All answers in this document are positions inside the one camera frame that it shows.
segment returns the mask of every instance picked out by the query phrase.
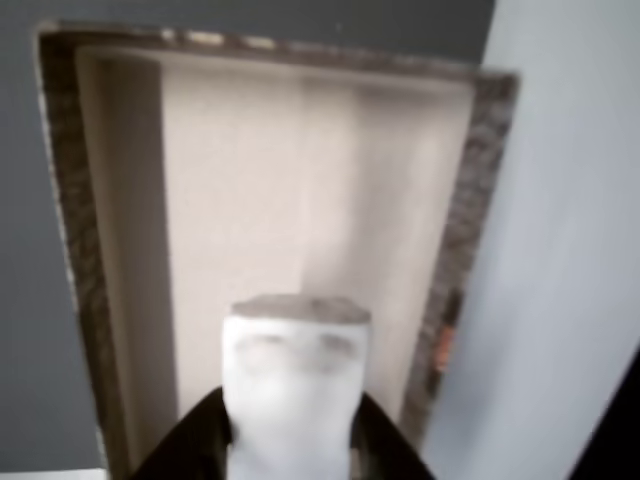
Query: granite trim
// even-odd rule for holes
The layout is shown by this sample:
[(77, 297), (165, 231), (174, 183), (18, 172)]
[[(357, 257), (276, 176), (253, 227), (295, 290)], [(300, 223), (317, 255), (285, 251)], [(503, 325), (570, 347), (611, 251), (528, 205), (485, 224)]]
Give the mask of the granite trim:
[(124, 409), (116, 368), (107, 288), (89, 158), (80, 108), (74, 49), (41, 42), (41, 105), (67, 278), (84, 342), (98, 423), (114, 480), (129, 475)]
[(478, 78), (462, 159), (449, 205), (431, 290), (427, 297), (409, 373), (399, 427), (419, 448), (428, 425), (440, 375), (434, 348), (451, 294), (463, 293), (473, 267), (511, 126), (518, 80)]
[(135, 46), (474, 84), (476, 96), (469, 134), (401, 412), (400, 428), (418, 447), (434, 397), (434, 392), (427, 388), (435, 374), (433, 345), (449, 292), (464, 290), (473, 265), (511, 122), (518, 78), (509, 73), (441, 60), (276, 42), (263, 37), (67, 22), (43, 24), (39, 33), (43, 114), (56, 207), (100, 428), (114, 480), (127, 478), (129, 456), (80, 110), (75, 49), (85, 45)]

